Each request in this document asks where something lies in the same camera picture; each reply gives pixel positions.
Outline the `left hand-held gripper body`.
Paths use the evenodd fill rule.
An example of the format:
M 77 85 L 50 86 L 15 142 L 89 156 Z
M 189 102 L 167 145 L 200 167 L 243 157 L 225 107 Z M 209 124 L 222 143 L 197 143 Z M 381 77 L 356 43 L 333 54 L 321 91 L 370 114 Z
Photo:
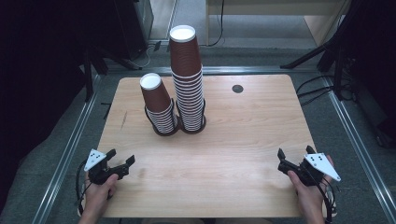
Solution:
M 118 175 L 118 179 L 123 179 L 129 174 L 129 167 L 124 164 L 109 167 L 107 165 L 106 153 L 92 149 L 84 166 L 84 171 L 88 173 L 89 179 L 93 184 L 102 185 L 113 174 Z

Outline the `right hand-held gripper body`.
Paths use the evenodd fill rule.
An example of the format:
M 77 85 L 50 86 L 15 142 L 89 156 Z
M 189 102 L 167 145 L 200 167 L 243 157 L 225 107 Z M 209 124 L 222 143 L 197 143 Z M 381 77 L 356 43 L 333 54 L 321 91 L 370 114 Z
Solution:
M 340 175 L 335 171 L 324 153 L 305 154 L 303 161 L 296 165 L 290 161 L 279 160 L 277 169 L 283 174 L 293 171 L 299 176 L 301 182 L 306 186 L 315 186 L 327 175 L 335 181 L 340 181 Z

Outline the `stack of brown paper cups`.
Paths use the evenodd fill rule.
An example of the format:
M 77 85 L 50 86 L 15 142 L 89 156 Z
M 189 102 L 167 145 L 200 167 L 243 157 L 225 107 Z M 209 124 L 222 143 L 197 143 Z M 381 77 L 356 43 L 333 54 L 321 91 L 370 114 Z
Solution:
M 192 77 L 181 77 L 172 73 L 172 79 L 177 95 L 177 105 L 181 107 L 183 113 L 190 116 L 197 115 L 205 102 L 202 69 Z

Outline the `person's left hand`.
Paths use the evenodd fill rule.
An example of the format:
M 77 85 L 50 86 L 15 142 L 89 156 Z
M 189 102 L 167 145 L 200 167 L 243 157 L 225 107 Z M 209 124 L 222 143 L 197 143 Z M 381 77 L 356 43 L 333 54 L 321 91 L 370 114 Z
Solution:
M 116 192 L 118 175 L 113 174 L 102 185 L 93 184 L 89 179 L 85 181 L 88 185 L 85 191 L 85 207 L 81 216 L 100 217 L 107 209 L 109 200 Z

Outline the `person's right hand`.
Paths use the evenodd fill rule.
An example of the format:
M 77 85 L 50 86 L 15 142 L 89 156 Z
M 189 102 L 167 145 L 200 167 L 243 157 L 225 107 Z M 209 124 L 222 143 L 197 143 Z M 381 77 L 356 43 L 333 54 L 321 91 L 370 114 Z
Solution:
M 306 186 L 293 171 L 288 171 L 288 177 L 297 192 L 298 207 L 304 218 L 323 216 L 322 204 L 324 197 L 318 187 Z

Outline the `short stack of brown cups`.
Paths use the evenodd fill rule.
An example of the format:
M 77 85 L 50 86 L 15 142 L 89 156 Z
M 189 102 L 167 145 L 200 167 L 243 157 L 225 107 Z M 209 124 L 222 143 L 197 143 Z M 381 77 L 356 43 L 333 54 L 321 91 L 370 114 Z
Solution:
M 145 108 L 152 112 L 163 112 L 172 99 L 163 84 L 162 78 L 156 73 L 143 75 L 139 81 Z

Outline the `black metal stand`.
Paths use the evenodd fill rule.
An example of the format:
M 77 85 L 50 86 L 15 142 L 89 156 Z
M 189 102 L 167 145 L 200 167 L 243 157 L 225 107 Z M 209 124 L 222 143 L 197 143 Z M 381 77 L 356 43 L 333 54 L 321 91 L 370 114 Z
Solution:
M 93 81 L 92 81 L 92 67 L 101 74 L 106 75 L 108 73 L 108 67 L 105 62 L 105 58 L 120 64 L 121 66 L 129 70 L 141 70 L 141 65 L 134 65 L 131 60 L 126 60 L 116 56 L 110 51 L 99 48 L 96 46 L 88 46 L 85 48 L 83 53 L 83 71 L 85 76 L 85 88 L 86 97 L 85 102 L 88 103 L 93 97 Z

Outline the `black curtain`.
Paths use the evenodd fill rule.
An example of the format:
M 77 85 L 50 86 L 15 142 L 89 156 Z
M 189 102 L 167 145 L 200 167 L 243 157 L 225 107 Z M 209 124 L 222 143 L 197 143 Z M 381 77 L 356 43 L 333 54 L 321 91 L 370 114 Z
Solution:
M 21 160 L 46 140 L 89 75 L 84 26 L 100 0 L 0 0 L 0 213 Z

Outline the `black tripod stand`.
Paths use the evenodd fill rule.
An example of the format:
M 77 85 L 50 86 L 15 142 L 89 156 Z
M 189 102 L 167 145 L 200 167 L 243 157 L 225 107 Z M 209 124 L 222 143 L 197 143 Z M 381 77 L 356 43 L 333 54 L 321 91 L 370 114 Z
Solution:
M 371 0 L 351 0 L 351 5 L 346 16 L 328 41 L 295 61 L 281 65 L 280 68 L 293 69 L 315 56 L 322 54 L 317 64 L 317 69 L 319 72 L 328 72 L 332 65 L 335 64 L 333 86 L 331 90 L 340 101 L 343 101 L 342 89 L 344 87 L 342 86 L 342 76 L 347 61 L 347 51 L 352 49 L 352 45 L 355 42 L 353 35 L 360 29 L 360 16 L 368 9 L 370 2 Z

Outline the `light wooden desk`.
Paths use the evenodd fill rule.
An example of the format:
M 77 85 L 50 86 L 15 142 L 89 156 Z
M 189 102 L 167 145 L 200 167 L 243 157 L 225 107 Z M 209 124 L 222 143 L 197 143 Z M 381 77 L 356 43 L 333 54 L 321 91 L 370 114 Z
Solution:
M 303 16 L 316 44 L 323 44 L 347 14 L 352 0 L 205 0 L 206 38 L 210 15 Z

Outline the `black computer tower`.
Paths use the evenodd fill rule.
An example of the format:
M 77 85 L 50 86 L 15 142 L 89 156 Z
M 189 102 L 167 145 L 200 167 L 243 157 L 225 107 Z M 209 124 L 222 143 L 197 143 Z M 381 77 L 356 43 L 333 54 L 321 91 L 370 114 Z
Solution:
M 154 15 L 150 0 L 113 0 L 120 21 L 126 58 L 146 50 Z

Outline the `aluminium floor rail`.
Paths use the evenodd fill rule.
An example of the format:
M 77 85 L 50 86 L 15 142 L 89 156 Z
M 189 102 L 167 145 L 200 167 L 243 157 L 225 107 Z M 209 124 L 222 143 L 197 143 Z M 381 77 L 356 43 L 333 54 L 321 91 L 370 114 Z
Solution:
M 102 80 L 103 77 L 101 75 L 93 76 L 93 89 L 95 91 L 101 88 Z M 79 139 L 92 112 L 96 97 L 96 92 L 92 94 L 88 101 L 85 101 L 85 96 L 82 96 L 82 100 L 78 101 L 78 105 L 70 105 L 64 113 L 66 115 L 68 112 L 76 112 L 76 115 L 73 117 L 74 120 L 69 122 L 72 130 L 63 141 L 57 142 L 57 146 L 60 148 L 62 155 L 59 159 L 55 160 L 56 168 L 53 171 L 52 178 L 46 187 L 40 204 L 35 211 L 31 224 L 46 224 L 48 221 L 50 212 L 55 202 L 60 197 L 60 191 L 63 188 L 64 180 L 76 153 Z
M 396 224 L 396 200 L 375 166 L 352 117 L 347 112 L 345 103 L 340 101 L 333 91 L 329 93 L 329 97 L 389 224 Z
M 262 74 L 294 74 L 294 73 L 316 73 L 315 66 L 298 66 L 288 69 L 275 66 L 204 66 L 203 74 L 210 76 L 217 75 L 262 75 Z M 124 67 L 113 66 L 108 70 L 109 74 L 122 76 L 138 76 L 139 74 L 157 73 L 164 76 L 171 75 L 171 69 L 167 66 L 144 67 L 141 70 L 129 70 Z

